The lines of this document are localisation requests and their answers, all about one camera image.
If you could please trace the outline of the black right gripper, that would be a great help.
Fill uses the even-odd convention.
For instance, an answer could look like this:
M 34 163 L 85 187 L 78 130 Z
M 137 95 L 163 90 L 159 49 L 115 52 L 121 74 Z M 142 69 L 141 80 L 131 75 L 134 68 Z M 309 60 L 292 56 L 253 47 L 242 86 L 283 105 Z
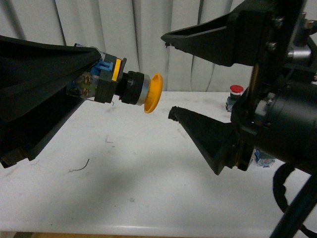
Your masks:
M 317 47 L 310 35 L 317 25 L 306 20 L 305 5 L 304 0 L 246 1 L 239 9 L 261 7 L 265 17 L 258 11 L 231 12 L 161 39 L 218 65 L 254 65 L 231 116 L 242 157 L 258 149 L 312 172 L 317 168 Z

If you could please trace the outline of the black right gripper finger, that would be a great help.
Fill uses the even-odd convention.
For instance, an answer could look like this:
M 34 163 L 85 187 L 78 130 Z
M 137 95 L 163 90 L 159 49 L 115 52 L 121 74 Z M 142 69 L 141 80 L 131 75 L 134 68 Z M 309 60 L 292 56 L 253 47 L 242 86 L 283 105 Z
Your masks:
M 248 169 L 250 153 L 242 157 L 241 145 L 232 123 L 224 123 L 181 107 L 172 107 L 168 118 L 182 125 L 216 175 L 224 167 L 237 166 L 242 171 Z

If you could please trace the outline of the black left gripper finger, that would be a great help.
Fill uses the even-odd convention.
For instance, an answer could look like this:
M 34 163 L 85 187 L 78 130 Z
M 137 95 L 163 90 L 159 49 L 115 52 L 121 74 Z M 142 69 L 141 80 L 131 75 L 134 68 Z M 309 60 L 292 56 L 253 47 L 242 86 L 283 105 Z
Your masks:
M 0 165 L 34 160 L 84 101 L 54 95 L 11 122 L 0 122 Z
M 95 48 L 0 38 L 0 119 L 13 121 L 96 64 Z

